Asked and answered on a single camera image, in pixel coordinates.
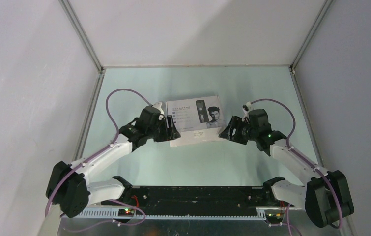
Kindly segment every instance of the purple cable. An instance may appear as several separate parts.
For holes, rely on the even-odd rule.
[[[140,208],[136,207],[136,206],[132,206],[132,205],[129,205],[129,204],[126,204],[126,203],[123,203],[121,201],[118,201],[118,200],[112,200],[110,199],[109,201],[112,201],[112,202],[115,202],[115,203],[118,203],[120,205],[123,205],[125,207],[128,207],[128,208],[131,208],[131,209],[135,209],[135,210],[138,210],[140,213],[142,213],[143,215],[143,219],[140,220],[139,222],[136,222],[136,223],[133,223],[133,224],[128,224],[128,223],[122,223],[120,221],[117,221],[117,220],[103,220],[103,221],[100,221],[100,222],[97,222],[95,223],[94,225],[91,225],[91,226],[88,226],[87,228],[84,228],[84,229],[81,229],[81,230],[69,230],[69,229],[64,229],[70,233],[80,233],[80,232],[84,232],[84,231],[87,231],[89,229],[92,229],[94,227],[96,227],[97,225],[101,225],[101,224],[104,224],[104,223],[117,223],[117,224],[120,224],[120,225],[126,225],[126,226],[134,226],[134,225],[138,225],[140,223],[142,223],[143,221],[145,221],[146,219],[146,214],[143,210],[141,210]]]
[[[114,144],[117,140],[117,138],[119,137],[119,127],[117,126],[116,124],[116,121],[113,119],[112,115],[110,114],[110,110],[109,110],[109,99],[110,97],[116,93],[116,92],[119,92],[119,91],[129,91],[129,92],[133,92],[135,94],[137,94],[139,97],[141,97],[149,106],[152,106],[152,104],[145,98],[143,97],[140,93],[132,90],[132,89],[128,89],[128,88],[119,88],[119,89],[116,89],[114,90],[113,92],[111,92],[107,98],[106,98],[106,111],[107,111],[107,115],[109,116],[110,120],[112,121],[114,127],[116,128],[116,135],[114,136],[113,140],[111,141],[110,144]],[[57,186],[55,187],[55,189],[52,191],[52,194],[49,196],[49,199],[48,199],[48,202],[46,203],[46,207],[45,207],[45,217],[48,216],[49,214],[49,209],[51,208],[51,204],[52,204],[52,199],[54,199],[55,195],[57,194],[59,188],[61,188],[61,186],[64,184],[64,182],[74,173],[76,172],[81,166],[83,166],[83,163],[88,163],[90,162],[91,160],[93,160],[94,158],[96,158],[97,156],[99,156],[100,154],[102,154],[103,152],[105,152],[107,149],[110,148],[110,144],[107,144],[105,147],[103,147],[102,149],[100,149],[98,152],[96,152],[95,154],[93,154],[92,156],[90,156],[89,158],[87,158],[84,162],[80,163],[79,165],[77,165],[76,167],[74,167],[70,172],[68,172],[64,178],[61,179],[61,181],[57,184]]]
[[[291,206],[291,203],[288,204],[288,206],[286,207],[286,224],[288,225],[288,231],[289,231],[289,235],[292,236],[292,232],[291,232],[291,224],[289,222],[289,207]]]
[[[261,102],[261,101],[271,101],[271,102],[278,103],[279,105],[283,106],[289,112],[289,114],[291,115],[293,126],[292,126],[291,132],[288,134],[288,138],[286,139],[286,145],[288,146],[288,148],[291,147],[291,145],[289,145],[289,139],[292,136],[292,134],[294,133],[294,131],[295,131],[295,125],[296,125],[294,114],[292,113],[292,111],[286,105],[284,105],[283,103],[281,103],[281,102],[279,102],[277,100],[274,100],[274,99],[263,98],[263,99],[259,99],[259,100],[253,101],[253,102],[251,102],[251,104],[254,104],[254,103],[257,103],[257,102]],[[336,203],[336,208],[337,208],[337,211],[339,213],[339,225],[337,226],[337,229],[341,229],[343,227],[342,208],[340,207],[339,199],[337,198],[336,192],[334,191],[333,186],[331,186],[330,181],[325,177],[325,175],[319,169],[315,169],[316,166],[314,165],[314,163],[312,163],[311,161],[309,161],[307,158],[303,157],[303,155],[301,155],[296,150],[290,149],[290,151],[292,151],[292,153],[294,153],[299,158],[301,158],[301,160],[303,160],[307,165],[309,165],[313,169],[313,171],[317,172],[317,174],[321,176],[321,178],[324,180],[324,182],[326,183],[326,185],[330,189],[331,195],[334,198],[334,202]]]

